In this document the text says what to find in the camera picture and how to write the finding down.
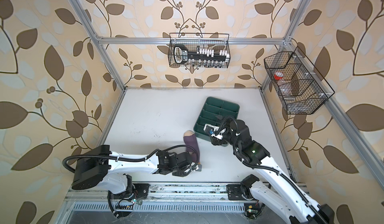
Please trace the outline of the purple striped sock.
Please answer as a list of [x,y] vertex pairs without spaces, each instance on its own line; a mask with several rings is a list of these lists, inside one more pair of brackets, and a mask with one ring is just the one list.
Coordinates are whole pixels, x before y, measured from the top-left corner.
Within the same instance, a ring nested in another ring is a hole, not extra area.
[[195,132],[188,130],[183,136],[184,143],[187,146],[186,151],[190,153],[194,163],[200,163],[200,149]]

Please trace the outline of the green plastic divided tray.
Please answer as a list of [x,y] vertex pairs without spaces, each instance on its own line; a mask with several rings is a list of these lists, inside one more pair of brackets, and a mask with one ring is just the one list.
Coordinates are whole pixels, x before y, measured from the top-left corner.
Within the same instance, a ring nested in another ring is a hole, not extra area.
[[215,97],[207,97],[202,110],[194,125],[194,132],[197,138],[210,141],[210,136],[204,132],[205,124],[219,126],[226,116],[237,118],[240,106]]

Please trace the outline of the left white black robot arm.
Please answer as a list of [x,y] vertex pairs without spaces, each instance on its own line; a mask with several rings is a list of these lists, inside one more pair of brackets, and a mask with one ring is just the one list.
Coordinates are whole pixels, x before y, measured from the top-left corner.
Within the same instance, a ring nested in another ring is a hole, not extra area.
[[140,188],[134,186],[132,173],[147,173],[186,177],[200,172],[200,156],[193,147],[184,145],[186,151],[175,153],[173,146],[165,150],[156,149],[148,155],[127,155],[113,152],[110,146],[101,145],[85,154],[71,155],[62,161],[63,167],[74,174],[73,190],[94,187],[108,192],[108,206],[115,218],[126,217],[119,211],[122,201],[135,204]]

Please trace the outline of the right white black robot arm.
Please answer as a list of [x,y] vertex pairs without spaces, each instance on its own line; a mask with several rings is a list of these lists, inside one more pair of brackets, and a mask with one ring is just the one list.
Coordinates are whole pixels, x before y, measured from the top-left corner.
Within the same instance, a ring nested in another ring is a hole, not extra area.
[[249,127],[231,116],[219,126],[205,124],[204,132],[215,146],[231,145],[235,157],[246,167],[256,170],[241,182],[244,199],[265,204],[287,224],[332,224],[335,212],[320,205],[306,194],[277,164],[270,152],[254,141]]

